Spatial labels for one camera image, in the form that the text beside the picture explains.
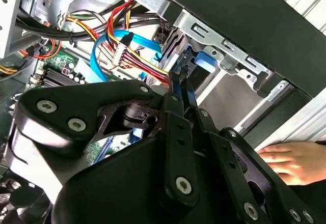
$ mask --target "capacitor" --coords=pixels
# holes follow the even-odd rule
[[[75,68],[75,65],[74,65],[73,63],[69,63],[69,64],[68,64],[68,67],[69,67],[70,69],[73,69],[73,68]]]

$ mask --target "silver screw head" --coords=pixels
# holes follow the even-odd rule
[[[144,86],[141,86],[141,90],[144,92],[144,93],[148,93],[149,90],[147,87],[144,87]]]
[[[178,177],[175,181],[177,189],[180,190],[183,194],[190,194],[192,192],[192,186],[190,182],[184,177]]]
[[[229,130],[229,133],[232,137],[236,137],[236,133],[234,131]]]
[[[177,102],[179,101],[178,97],[176,97],[176,96],[174,96],[174,95],[172,95],[171,98],[172,98],[174,101],[177,101]]]
[[[68,126],[74,131],[84,131],[86,129],[86,123],[78,118],[74,118],[68,121]]]
[[[283,89],[285,88],[285,84],[284,83],[280,83],[278,86],[277,86],[278,89]]]
[[[49,100],[41,100],[36,104],[37,108],[44,113],[52,113],[57,110],[57,105]]]
[[[290,214],[296,221],[301,222],[301,217],[294,209],[290,209]]]
[[[305,216],[305,218],[308,220],[308,222],[315,223],[314,219],[307,211],[304,210],[302,213]]]
[[[44,51],[46,51],[46,52],[48,52],[48,51],[50,50],[48,46],[43,46],[42,49],[43,49]]]
[[[201,113],[202,113],[203,116],[208,117],[208,113],[205,110],[202,109]]]
[[[252,220],[258,220],[258,212],[252,204],[247,202],[243,205],[243,208]]]

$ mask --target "finger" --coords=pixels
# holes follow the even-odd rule
[[[296,185],[295,177],[289,174],[277,174],[287,185]]]
[[[268,163],[268,166],[276,173],[292,173],[291,164],[289,164],[289,162]]]
[[[262,153],[270,153],[270,152],[290,152],[291,148],[289,147],[288,144],[275,144],[268,146],[266,148],[263,148],[259,150],[257,153],[262,154]]]
[[[266,163],[275,163],[275,162],[287,162],[293,160],[291,152],[281,152],[281,153],[262,153],[259,156]]]

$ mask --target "blue drive latch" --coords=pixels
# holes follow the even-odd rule
[[[216,60],[202,51],[198,53],[195,64],[207,70],[209,73],[213,73],[216,70]]]

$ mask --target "human hand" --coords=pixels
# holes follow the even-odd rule
[[[326,179],[326,146],[312,142],[283,143],[257,152],[288,185]]]

